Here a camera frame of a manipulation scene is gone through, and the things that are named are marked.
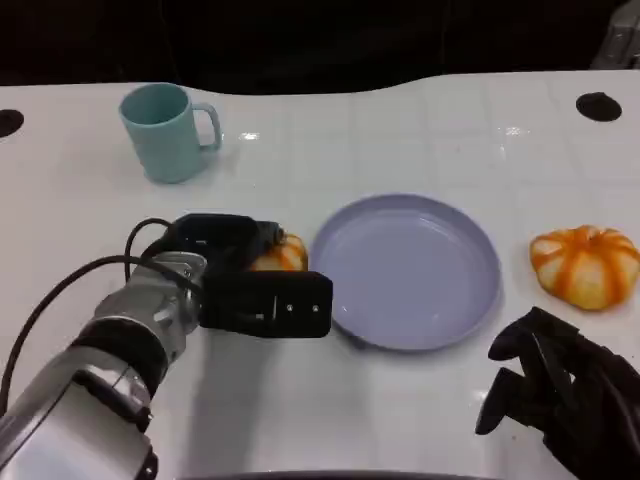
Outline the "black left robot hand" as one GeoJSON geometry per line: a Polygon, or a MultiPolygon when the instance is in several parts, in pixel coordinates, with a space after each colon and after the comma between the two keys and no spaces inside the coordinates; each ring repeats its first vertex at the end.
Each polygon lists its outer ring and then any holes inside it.
{"type": "Polygon", "coordinates": [[[277,222],[231,214],[187,214],[171,223],[142,257],[164,252],[204,257],[212,275],[246,271],[262,255],[279,246],[284,230],[277,222]]]}

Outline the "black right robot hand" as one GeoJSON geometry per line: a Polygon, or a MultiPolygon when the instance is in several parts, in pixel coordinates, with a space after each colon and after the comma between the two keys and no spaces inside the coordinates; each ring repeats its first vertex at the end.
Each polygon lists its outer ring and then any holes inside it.
{"type": "Polygon", "coordinates": [[[504,328],[490,346],[500,368],[475,432],[504,418],[543,435],[551,454],[579,479],[639,476],[639,374],[622,356],[538,307],[504,328]]]}

